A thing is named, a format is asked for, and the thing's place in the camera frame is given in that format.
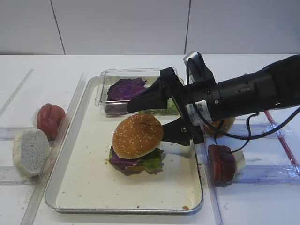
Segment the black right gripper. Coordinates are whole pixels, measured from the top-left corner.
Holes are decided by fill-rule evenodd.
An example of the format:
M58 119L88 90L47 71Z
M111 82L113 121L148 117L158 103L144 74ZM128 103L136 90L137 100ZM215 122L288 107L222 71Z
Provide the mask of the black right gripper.
M206 105L211 104L213 91L217 88L217 83L206 85L201 82L184 86L173 68L169 67L160 71L160 78L146 91L128 102L127 111L134 113L147 109L166 109L168 99L171 98L180 113L180 118L162 126L162 141L179 145L190 145L191 141L203 143L201 118L194 108L188 110L187 107L202 100L206 101Z

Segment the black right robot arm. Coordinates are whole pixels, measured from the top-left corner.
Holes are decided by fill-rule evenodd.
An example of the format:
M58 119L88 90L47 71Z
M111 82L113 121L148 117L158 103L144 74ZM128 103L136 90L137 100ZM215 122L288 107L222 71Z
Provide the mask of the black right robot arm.
M165 109L175 103L180 118L163 126L164 142L188 146L203 143L202 125L269 109L300 105L300 57L294 55L263 69L217 83L198 52L184 58L187 84L169 67L127 104L130 113Z

